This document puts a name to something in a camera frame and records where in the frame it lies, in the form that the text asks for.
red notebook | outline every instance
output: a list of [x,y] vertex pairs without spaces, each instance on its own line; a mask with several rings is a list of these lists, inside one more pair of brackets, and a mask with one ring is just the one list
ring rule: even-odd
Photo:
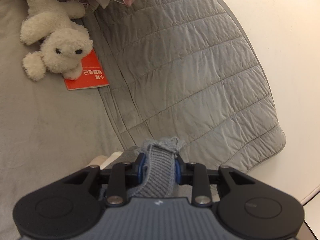
[[82,74],[76,80],[65,79],[68,90],[98,88],[109,85],[94,49],[82,61]]

gray cloth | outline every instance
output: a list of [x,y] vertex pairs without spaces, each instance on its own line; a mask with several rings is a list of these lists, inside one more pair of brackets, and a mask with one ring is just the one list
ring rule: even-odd
[[99,91],[124,148],[177,136],[185,162],[243,172],[283,149],[263,69],[222,0],[111,2],[83,22],[110,80]]
[[182,142],[178,138],[146,140],[140,152],[145,153],[143,182],[128,191],[129,197],[171,197],[175,182],[175,155]]
[[123,148],[97,89],[68,91],[48,73],[33,82],[23,68],[38,45],[20,42],[25,0],[0,0],[0,239],[19,237],[14,204],[25,194]]

blue part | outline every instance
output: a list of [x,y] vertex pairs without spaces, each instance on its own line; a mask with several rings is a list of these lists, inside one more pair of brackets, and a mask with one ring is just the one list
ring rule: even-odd
[[179,165],[178,160],[175,160],[174,164],[176,166],[176,182],[178,184],[180,184],[180,182],[181,182],[181,170],[180,170],[180,165]]
[[144,163],[146,162],[146,155],[143,154],[143,158],[139,164],[139,167],[138,167],[138,182],[139,184],[142,183],[142,180],[143,180],[143,171],[142,171],[142,168],[143,168],[143,165]]

logo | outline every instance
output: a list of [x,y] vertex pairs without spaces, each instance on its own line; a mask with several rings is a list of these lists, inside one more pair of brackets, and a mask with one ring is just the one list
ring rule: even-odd
[[247,202],[245,205],[246,205],[247,207],[252,207],[252,208],[256,208],[256,207],[257,207],[256,204],[250,203],[250,202]]
[[160,206],[160,205],[162,205],[164,202],[162,201],[162,200],[157,200],[157,201],[155,201],[155,204],[157,205],[157,206]]

white object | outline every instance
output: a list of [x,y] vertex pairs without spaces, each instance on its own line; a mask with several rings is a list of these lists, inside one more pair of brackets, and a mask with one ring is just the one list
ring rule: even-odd
[[117,158],[121,156],[123,152],[115,152],[110,155],[108,159],[106,159],[101,165],[100,169],[103,170],[105,167],[107,167],[110,163],[114,162]]
[[81,59],[92,50],[86,28],[72,22],[85,14],[78,2],[27,0],[29,17],[22,23],[20,39],[31,45],[42,38],[40,51],[23,59],[29,78],[38,81],[47,70],[62,73],[66,79],[77,79],[82,73]]

